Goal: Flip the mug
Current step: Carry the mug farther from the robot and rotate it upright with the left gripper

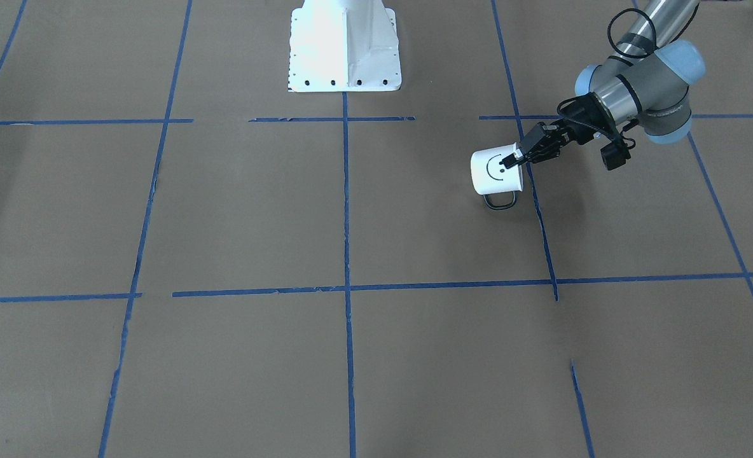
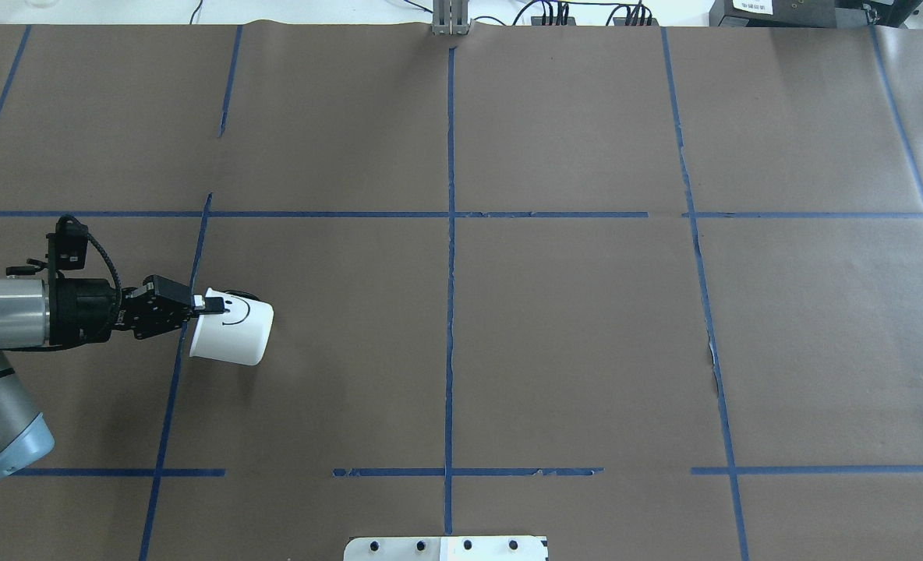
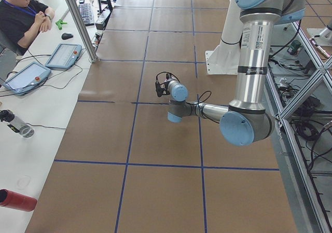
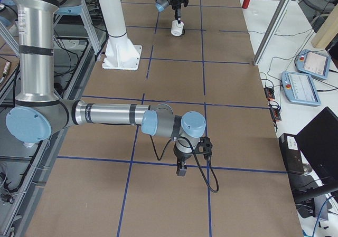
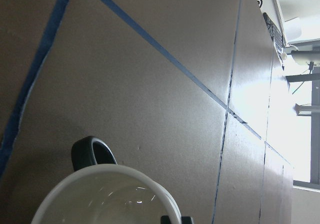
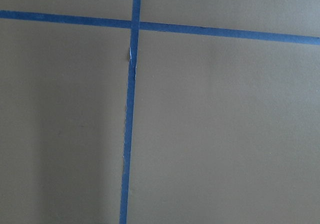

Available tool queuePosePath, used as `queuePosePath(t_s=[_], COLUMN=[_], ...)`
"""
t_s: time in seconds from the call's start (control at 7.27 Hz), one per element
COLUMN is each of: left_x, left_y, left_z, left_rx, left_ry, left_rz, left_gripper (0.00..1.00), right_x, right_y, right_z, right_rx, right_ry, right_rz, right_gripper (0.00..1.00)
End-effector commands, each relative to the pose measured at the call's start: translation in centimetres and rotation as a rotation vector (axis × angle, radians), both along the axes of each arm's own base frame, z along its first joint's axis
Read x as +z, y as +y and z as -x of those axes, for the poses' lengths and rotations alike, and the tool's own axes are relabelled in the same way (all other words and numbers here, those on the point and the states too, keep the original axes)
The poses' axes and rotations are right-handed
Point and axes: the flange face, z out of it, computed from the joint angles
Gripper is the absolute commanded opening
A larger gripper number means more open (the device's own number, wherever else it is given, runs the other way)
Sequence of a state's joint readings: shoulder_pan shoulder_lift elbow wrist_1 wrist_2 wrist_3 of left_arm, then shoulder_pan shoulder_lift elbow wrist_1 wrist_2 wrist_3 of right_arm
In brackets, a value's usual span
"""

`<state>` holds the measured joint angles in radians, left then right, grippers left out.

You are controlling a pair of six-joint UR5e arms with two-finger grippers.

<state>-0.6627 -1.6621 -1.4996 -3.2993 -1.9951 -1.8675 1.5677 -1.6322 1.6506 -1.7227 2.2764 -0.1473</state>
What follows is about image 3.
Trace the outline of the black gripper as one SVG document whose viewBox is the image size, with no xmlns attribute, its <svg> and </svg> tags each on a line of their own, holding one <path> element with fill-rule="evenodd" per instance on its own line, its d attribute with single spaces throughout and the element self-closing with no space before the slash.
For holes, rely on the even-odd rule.
<svg viewBox="0 0 332 233">
<path fill-rule="evenodd" d="M 170 79 L 171 79 L 171 73 L 166 73 L 165 74 L 165 81 L 163 83 L 159 82 L 158 76 L 161 75 L 161 73 L 158 73 L 156 75 L 156 81 L 155 81 L 155 90 L 157 97 L 162 97 L 164 95 L 170 95 L 170 91 L 168 89 Z"/>
</svg>

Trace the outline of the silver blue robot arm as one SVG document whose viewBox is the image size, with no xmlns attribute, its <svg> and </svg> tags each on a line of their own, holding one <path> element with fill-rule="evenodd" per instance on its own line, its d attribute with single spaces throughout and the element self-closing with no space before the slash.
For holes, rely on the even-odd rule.
<svg viewBox="0 0 332 233">
<path fill-rule="evenodd" d="M 305 0 L 231 0 L 239 8 L 242 36 L 235 41 L 239 65 L 235 95 L 228 106 L 187 102 L 187 88 L 172 73 L 156 82 L 158 96 L 168 95 L 168 120 L 198 116 L 219 123 L 224 138 L 237 146 L 267 138 L 274 122 L 262 103 L 273 27 L 300 20 Z"/>
</svg>

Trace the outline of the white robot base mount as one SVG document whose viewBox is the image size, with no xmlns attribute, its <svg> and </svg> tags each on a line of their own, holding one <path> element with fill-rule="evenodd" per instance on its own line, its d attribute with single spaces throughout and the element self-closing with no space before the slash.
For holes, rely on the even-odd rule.
<svg viewBox="0 0 332 233">
<path fill-rule="evenodd" d="M 209 75 L 237 74 L 242 32 L 243 23 L 240 21 L 240 8 L 235 0 L 230 0 L 220 43 L 213 51 L 205 52 L 206 68 Z"/>
</svg>

